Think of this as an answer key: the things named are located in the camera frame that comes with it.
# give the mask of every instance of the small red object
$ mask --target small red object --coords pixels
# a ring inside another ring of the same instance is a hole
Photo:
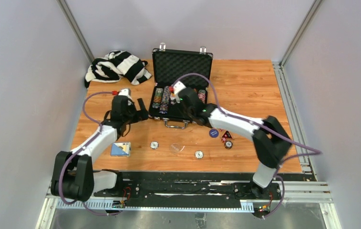
[[[224,137],[224,138],[229,138],[229,139],[234,139],[234,138],[231,136],[231,134],[230,134],[229,131],[225,131],[225,133],[222,135],[222,137]]]

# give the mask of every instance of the blue round sticker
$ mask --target blue round sticker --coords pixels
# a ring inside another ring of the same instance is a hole
[[[219,132],[216,129],[211,129],[209,134],[210,134],[210,137],[218,137],[219,136]]]

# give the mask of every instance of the case lid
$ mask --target case lid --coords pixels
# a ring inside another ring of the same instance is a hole
[[[213,54],[205,52],[205,47],[200,52],[192,52],[162,49],[161,46],[160,49],[153,49],[152,59],[157,83],[169,85],[187,73],[199,73],[210,79]],[[186,77],[182,83],[194,88],[208,87],[208,82],[198,76]]]

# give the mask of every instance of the metal latch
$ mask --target metal latch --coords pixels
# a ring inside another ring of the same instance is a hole
[[[206,50],[207,50],[207,48],[205,46],[201,46],[200,47],[200,54],[205,54]]]
[[[165,44],[165,43],[161,43],[161,44],[159,45],[159,51],[165,51],[165,49],[166,49],[166,44]]]

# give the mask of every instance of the black carrying case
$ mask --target black carrying case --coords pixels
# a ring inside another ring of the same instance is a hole
[[[152,59],[154,64],[155,87],[152,92],[151,103],[149,105],[149,117],[155,120],[163,120],[165,126],[170,128],[184,129],[192,120],[184,114],[181,104],[171,104],[167,114],[159,113],[159,108],[153,108],[152,104],[155,97],[156,88],[164,89],[165,86],[172,85],[180,76],[187,73],[199,73],[210,79],[211,66],[213,63],[213,54],[206,52],[202,46],[199,52],[170,50],[166,49],[165,43],[161,43],[159,49],[152,50]],[[208,82],[199,76],[188,76],[182,79],[186,87],[206,91],[206,100],[208,98]],[[184,126],[168,125],[168,121],[183,122]]]

